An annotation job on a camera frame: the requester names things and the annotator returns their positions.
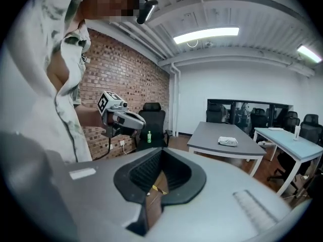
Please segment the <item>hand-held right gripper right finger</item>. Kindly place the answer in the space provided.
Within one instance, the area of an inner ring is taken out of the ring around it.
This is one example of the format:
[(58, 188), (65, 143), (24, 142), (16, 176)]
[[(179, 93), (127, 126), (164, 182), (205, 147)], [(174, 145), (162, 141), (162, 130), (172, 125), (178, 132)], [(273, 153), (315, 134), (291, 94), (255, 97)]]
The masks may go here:
[(279, 241), (298, 222), (310, 200), (291, 208), (273, 190), (241, 169), (179, 151), (206, 173), (189, 203), (166, 206), (146, 241)]

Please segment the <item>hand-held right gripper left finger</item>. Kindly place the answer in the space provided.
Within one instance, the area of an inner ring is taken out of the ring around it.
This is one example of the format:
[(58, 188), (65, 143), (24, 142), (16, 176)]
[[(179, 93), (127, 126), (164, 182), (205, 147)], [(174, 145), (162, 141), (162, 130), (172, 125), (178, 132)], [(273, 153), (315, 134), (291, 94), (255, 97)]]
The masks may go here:
[(162, 241), (150, 235), (145, 202), (128, 202), (105, 163), (65, 165), (19, 134), (1, 133), (1, 176), (15, 205), (36, 232), (22, 241)]

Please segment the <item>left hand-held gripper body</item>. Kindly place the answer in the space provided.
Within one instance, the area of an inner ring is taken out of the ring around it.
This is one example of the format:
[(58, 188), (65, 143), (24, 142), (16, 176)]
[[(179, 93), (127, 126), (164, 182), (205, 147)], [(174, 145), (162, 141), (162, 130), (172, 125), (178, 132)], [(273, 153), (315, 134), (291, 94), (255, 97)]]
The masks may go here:
[(134, 130), (141, 130), (146, 126), (145, 119), (131, 112), (128, 109), (128, 102), (114, 92), (103, 91), (97, 107), (105, 125), (105, 132), (101, 134), (107, 138), (120, 134), (131, 136)]

